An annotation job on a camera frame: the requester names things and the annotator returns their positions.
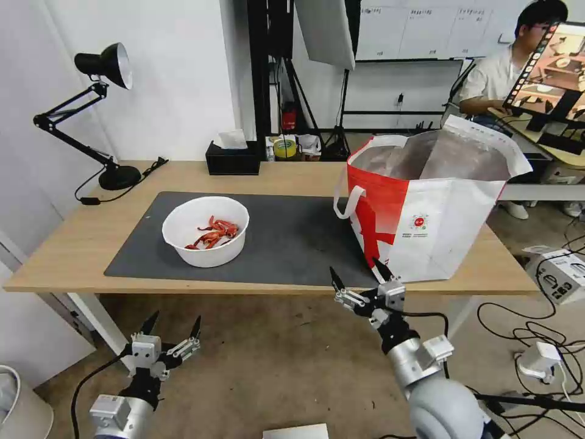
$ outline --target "man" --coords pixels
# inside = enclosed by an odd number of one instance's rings
[[[459,94],[462,113],[474,116],[473,121],[495,127],[496,120],[489,108],[505,111],[504,100],[520,77],[530,55],[541,42],[550,23],[567,21],[569,10],[561,0],[537,0],[526,7],[518,18],[516,40],[501,52],[479,61],[471,71]],[[508,213],[528,219],[522,204],[502,202]]]

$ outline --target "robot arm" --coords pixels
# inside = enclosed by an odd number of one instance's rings
[[[151,335],[158,312],[141,330],[132,334],[135,370],[130,385],[118,395],[101,394],[91,406],[96,439],[141,439],[147,435],[149,421],[158,407],[160,385],[170,371],[179,367],[199,348],[201,317],[197,318],[188,338],[177,345],[163,343]]]
[[[387,279],[378,288],[357,294],[343,285],[331,268],[335,301],[369,319],[382,339],[396,381],[410,407],[411,425],[419,439],[486,439],[507,437],[482,411],[463,384],[444,377],[442,364],[454,348],[445,335],[421,342],[403,312],[405,287],[375,260]]]

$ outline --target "monitor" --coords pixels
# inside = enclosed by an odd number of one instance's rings
[[[504,107],[533,115],[528,129],[550,121],[585,127],[585,23],[552,24]]]

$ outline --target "white bowl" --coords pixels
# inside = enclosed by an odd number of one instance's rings
[[[561,58],[556,62],[558,68],[565,68],[569,64],[571,64],[571,58]]]
[[[215,247],[202,250],[189,250],[185,246],[193,244],[208,230],[198,230],[198,227],[207,227],[209,218],[230,221],[237,224],[238,234],[234,239],[227,241],[222,238]],[[228,197],[206,196],[192,199],[175,207],[163,223],[163,239],[174,247],[179,256],[190,265],[197,267],[213,267],[223,265],[234,259],[244,248],[246,229],[250,215],[242,203]]]
[[[541,93],[548,93],[549,91],[551,91],[553,89],[553,87],[549,86],[549,85],[542,85],[539,84],[536,86],[536,90],[538,90]]]

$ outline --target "table leg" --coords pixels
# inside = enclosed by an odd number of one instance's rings
[[[96,328],[99,335],[105,340],[109,347],[116,355],[122,352],[127,343],[126,337],[118,328],[116,323],[112,320],[108,311],[99,302],[95,294],[84,293],[67,293],[73,303],[81,310],[83,315]],[[129,371],[134,370],[132,358],[124,357],[122,359],[124,365]]]
[[[477,308],[480,303],[479,296],[468,296],[464,298],[451,299],[447,318],[449,319],[449,338],[452,338],[463,322]]]

